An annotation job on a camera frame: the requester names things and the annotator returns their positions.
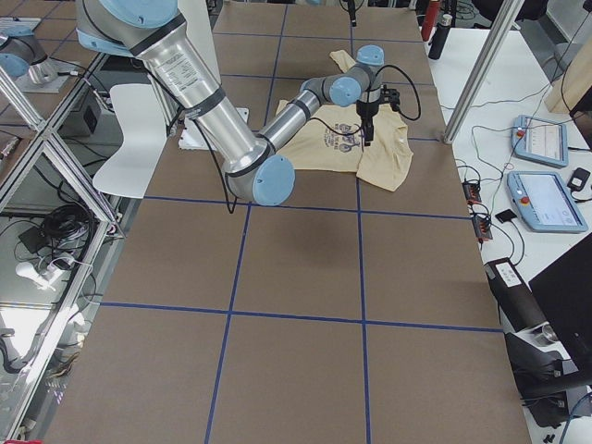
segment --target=light blue joint cap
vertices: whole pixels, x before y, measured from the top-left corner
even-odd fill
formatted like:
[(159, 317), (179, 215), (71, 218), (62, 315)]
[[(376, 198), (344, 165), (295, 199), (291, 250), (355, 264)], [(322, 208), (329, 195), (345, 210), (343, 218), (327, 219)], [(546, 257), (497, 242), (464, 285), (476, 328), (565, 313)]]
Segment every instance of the light blue joint cap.
[(100, 39), (87, 34), (84, 31), (76, 29), (78, 33), (78, 41), (85, 48), (97, 53), (106, 53), (111, 56), (133, 57), (131, 52), (122, 44), (109, 42), (108, 40)]
[(339, 106), (355, 104), (361, 93), (360, 83), (356, 79), (347, 76), (335, 80), (331, 88), (329, 88), (331, 102)]
[(356, 60), (365, 65), (381, 67), (385, 64), (385, 52), (380, 46), (368, 44), (358, 50)]
[(31, 28), (25, 25), (15, 25), (11, 26), (10, 28), (6, 28), (3, 31), (3, 34), (8, 37), (28, 37), (30, 35), (34, 35)]
[(10, 77), (24, 76), (29, 71), (29, 64), (13, 54), (0, 54), (0, 67)]
[(136, 28), (160, 28), (177, 15), (177, 0), (99, 0), (117, 19)]
[(257, 169), (253, 180), (253, 197), (264, 206), (276, 206), (284, 202), (294, 188), (294, 166), (280, 154), (274, 154)]
[(306, 89), (306, 85), (308, 85), (310, 83), (310, 80), (306, 80), (302, 83), (302, 85), (300, 85), (300, 92), (304, 91)]

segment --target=label sticker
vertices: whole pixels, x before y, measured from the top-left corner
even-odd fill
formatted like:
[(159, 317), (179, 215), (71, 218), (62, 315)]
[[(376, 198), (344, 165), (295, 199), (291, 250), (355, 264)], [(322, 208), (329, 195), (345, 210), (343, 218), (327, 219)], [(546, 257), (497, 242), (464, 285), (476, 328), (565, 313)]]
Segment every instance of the label sticker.
[(499, 275), (508, 287), (515, 287), (516, 285), (522, 284), (520, 278), (516, 275), (516, 272), (513, 270), (510, 264), (497, 264), (496, 268), (498, 269)]
[(175, 54), (156, 68), (159, 76), (174, 94), (182, 94), (196, 81), (201, 81), (200, 73), (183, 54)]

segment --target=white desk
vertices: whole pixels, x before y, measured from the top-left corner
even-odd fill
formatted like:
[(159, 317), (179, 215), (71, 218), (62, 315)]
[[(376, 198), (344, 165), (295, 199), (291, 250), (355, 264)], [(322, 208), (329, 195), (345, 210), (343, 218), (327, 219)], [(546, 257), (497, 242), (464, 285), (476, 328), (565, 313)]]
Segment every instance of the white desk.
[[(430, 60), (430, 67), (434, 82), (438, 88), (438, 98), (441, 104), (454, 107), (463, 90), (463, 86), (469, 77), (477, 56), (487, 38), (488, 31), (453, 29), (439, 60)], [(499, 54), (487, 74), (486, 81), (474, 105), (480, 105), (488, 101), (519, 100), (529, 94), (543, 89), (549, 82), (542, 69), (530, 52), (522, 35), (518, 31), (511, 31)], [(483, 107), (472, 108), (464, 121), (459, 135), (453, 143), (454, 155), (462, 159), (467, 165), (476, 168), (483, 179), (500, 177), (500, 173), (491, 166), (480, 162), (476, 155), (474, 144), (471, 142), (471, 129), (475, 125), (481, 125), (492, 129), (508, 129), (514, 119), (520, 114), (533, 115), (553, 121), (568, 120), (565, 114), (551, 114), (545, 104), (538, 107), (543, 94), (549, 93), (550, 88), (524, 99), (519, 103), (489, 104)], [(445, 120), (448, 121), (452, 113), (449, 109), (442, 109)], [(571, 147), (585, 148), (586, 142), (577, 130), (573, 122), (567, 125), (568, 144)], [(570, 165), (556, 169), (542, 166), (533, 162), (524, 161), (516, 157), (510, 159), (512, 145), (510, 131), (493, 132), (486, 129), (475, 130), (476, 144), (479, 147), (481, 158), (503, 169), (506, 162), (510, 161), (515, 170), (553, 170), (558, 171), (563, 179), (567, 180), (576, 167), (592, 170), (592, 155), (586, 152), (570, 152)], [(461, 178), (464, 177), (465, 168), (459, 170)], [(476, 179), (476, 174), (466, 171), (468, 179)], [(511, 199), (507, 191), (506, 178), (496, 194), (499, 182), (484, 182), (481, 189), (481, 197), (492, 215), (511, 208)], [(592, 191), (589, 183), (580, 194), (582, 198), (590, 197)], [(592, 203), (579, 205), (588, 225), (592, 225)], [(561, 256), (573, 245), (580, 241), (586, 234), (542, 234), (528, 231), (520, 219), (515, 219), (517, 227), (524, 236), (525, 255), (524, 260), (518, 265), (518, 270), (524, 280), (528, 282), (538, 272)], [(515, 262), (521, 253), (521, 242), (515, 228), (511, 224), (502, 227), (513, 239), (516, 245)], [(493, 228), (494, 240), (484, 243), (482, 258), (488, 262), (510, 254), (512, 247), (510, 242), (499, 231)], [(529, 431), (533, 443), (538, 444), (547, 434), (555, 434), (558, 442), (561, 429), (540, 428), (534, 422), (530, 413), (524, 409)], [(592, 436), (592, 418), (581, 418), (572, 421), (565, 440), (565, 444), (588, 444)]]

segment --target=black bottle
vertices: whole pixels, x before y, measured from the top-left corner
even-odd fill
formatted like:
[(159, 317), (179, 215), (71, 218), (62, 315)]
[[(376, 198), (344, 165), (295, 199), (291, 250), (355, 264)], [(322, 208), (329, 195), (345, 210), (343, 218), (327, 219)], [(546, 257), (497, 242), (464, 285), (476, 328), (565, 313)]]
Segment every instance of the black bottle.
[(448, 38), (451, 23), (452, 16), (450, 14), (444, 14), (440, 19), (439, 24), (436, 26), (434, 37), (432, 37), (431, 48), (427, 55), (429, 58), (433, 60), (438, 60), (440, 58), (442, 50), (444, 49), (444, 44)]

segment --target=red bottle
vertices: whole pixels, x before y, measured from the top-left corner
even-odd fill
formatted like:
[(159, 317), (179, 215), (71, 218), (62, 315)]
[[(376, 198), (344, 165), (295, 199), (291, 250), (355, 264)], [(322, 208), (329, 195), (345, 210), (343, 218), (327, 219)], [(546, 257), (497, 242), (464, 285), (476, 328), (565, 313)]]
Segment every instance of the red bottle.
[(422, 40), (427, 42), (429, 36), (432, 33), (432, 29), (438, 19), (438, 13), (440, 12), (440, 0), (430, 0), (427, 5), (425, 12), (424, 24), (422, 25)]

